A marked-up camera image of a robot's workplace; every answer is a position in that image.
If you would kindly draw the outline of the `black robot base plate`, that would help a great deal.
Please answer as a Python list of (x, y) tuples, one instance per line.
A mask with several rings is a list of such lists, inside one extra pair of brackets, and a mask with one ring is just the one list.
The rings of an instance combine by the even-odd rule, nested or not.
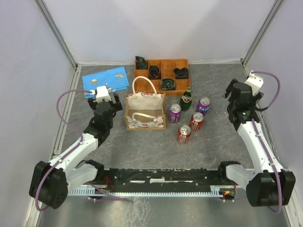
[(197, 192), (207, 191), (211, 185), (234, 186), (214, 169), (118, 169), (110, 168), (98, 173), (91, 181), (104, 185), (111, 192)]

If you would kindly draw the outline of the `purple soda can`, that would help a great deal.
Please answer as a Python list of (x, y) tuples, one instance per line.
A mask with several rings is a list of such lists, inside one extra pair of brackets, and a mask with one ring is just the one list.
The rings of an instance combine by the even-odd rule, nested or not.
[(178, 123), (182, 113), (181, 106), (179, 104), (172, 104), (169, 108), (169, 121), (171, 123)]
[(208, 97), (202, 97), (198, 101), (198, 104), (196, 106), (196, 112), (199, 112), (203, 116), (205, 116), (208, 112), (210, 105), (211, 105), (210, 99)]

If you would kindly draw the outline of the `green glass bottle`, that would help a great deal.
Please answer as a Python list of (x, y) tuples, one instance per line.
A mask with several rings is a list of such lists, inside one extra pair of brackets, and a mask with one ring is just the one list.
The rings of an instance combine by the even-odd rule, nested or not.
[(180, 98), (179, 105), (182, 111), (187, 111), (191, 107), (192, 104), (192, 95), (191, 95), (192, 88), (187, 87), (185, 92)]

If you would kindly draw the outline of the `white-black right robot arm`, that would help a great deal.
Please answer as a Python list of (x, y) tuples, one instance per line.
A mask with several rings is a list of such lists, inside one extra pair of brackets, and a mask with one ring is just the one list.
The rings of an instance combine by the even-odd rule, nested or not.
[(229, 101), (229, 121), (245, 143), (254, 172), (237, 162), (227, 161), (221, 163), (223, 170), (217, 173), (217, 179), (223, 185), (234, 181), (245, 189), (251, 206), (277, 206), (279, 212), (282, 206), (288, 205), (296, 178), (277, 161), (263, 135), (257, 115), (261, 109), (256, 107), (263, 94), (249, 80), (242, 83), (233, 79), (223, 96)]

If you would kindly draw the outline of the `red cola can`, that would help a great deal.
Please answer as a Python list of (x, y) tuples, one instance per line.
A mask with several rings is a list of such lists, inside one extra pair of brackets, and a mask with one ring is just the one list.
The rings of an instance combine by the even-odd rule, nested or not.
[(201, 126), (204, 123), (204, 116), (200, 112), (195, 112), (191, 116), (191, 121), (190, 121), (190, 129), (191, 131), (199, 131)]
[(178, 129), (177, 141), (180, 144), (186, 144), (191, 136), (191, 129), (188, 125), (182, 125)]

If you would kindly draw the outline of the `burlap canvas tote bag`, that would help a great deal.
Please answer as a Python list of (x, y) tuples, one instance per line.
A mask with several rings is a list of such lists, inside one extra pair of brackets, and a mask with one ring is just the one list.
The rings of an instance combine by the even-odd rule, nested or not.
[[(135, 83), (139, 79), (146, 80), (153, 93), (136, 92)], [(143, 76), (132, 82), (132, 93), (125, 96), (125, 123), (128, 131), (165, 130), (165, 94), (157, 92), (154, 84)]]

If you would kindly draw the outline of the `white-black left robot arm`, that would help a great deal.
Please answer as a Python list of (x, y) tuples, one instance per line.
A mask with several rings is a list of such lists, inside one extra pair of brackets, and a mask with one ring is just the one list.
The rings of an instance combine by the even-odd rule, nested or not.
[(79, 131), (78, 140), (56, 158), (40, 161), (34, 167), (29, 195), (34, 198), (38, 211), (48, 207), (56, 209), (74, 189), (91, 181), (101, 184), (105, 179), (104, 167), (100, 163), (90, 160), (80, 168), (76, 165), (107, 139), (113, 128), (113, 118), (123, 108), (117, 93), (97, 95), (88, 103), (94, 116), (86, 129)]

